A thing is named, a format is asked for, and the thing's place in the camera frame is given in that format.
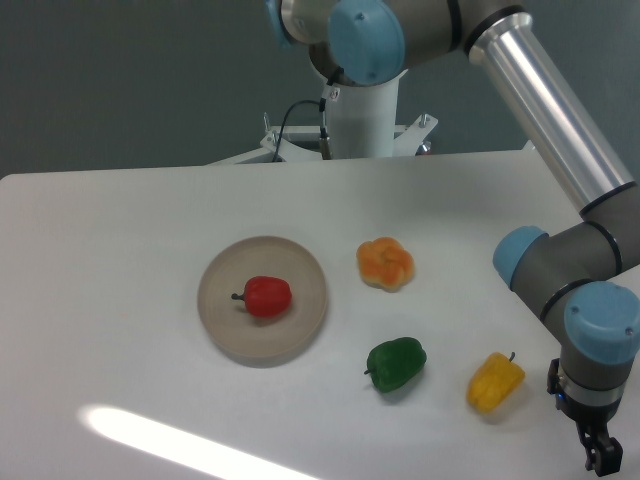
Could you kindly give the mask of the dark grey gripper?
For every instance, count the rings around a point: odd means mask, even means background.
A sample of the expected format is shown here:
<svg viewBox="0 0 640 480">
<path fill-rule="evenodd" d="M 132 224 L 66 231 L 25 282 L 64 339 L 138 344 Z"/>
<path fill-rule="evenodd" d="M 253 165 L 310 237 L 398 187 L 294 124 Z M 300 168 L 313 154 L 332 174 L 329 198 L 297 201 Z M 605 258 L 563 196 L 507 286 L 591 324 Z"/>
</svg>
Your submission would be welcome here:
<svg viewBox="0 0 640 480">
<path fill-rule="evenodd" d="M 609 390 L 588 389 L 576 383 L 557 358 L 549 366 L 547 392 L 555 398 L 556 409 L 576 423 L 586 453 L 585 469 L 596 475 L 618 473 L 623 448 L 609 435 L 608 422 L 618 411 L 624 384 Z"/>
</svg>

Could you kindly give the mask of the silver and grey robot arm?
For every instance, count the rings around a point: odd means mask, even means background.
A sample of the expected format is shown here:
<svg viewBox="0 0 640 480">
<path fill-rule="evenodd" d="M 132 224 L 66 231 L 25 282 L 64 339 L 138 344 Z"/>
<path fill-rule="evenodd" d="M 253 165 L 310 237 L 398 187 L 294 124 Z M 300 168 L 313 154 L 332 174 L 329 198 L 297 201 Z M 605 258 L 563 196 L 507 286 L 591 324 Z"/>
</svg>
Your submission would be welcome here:
<svg viewBox="0 0 640 480">
<path fill-rule="evenodd" d="M 462 51 L 481 67 L 578 210 L 557 235 L 528 226 L 498 244 L 502 280 L 559 342 L 547 389 L 572 419 L 586 466 L 616 473 L 609 435 L 639 351 L 639 300 L 613 278 L 639 263 L 639 188 L 557 70 L 519 1 L 269 1 L 283 46 L 304 44 L 326 81 L 324 158 L 397 153 L 395 120 L 374 110 L 409 68 Z"/>
</svg>

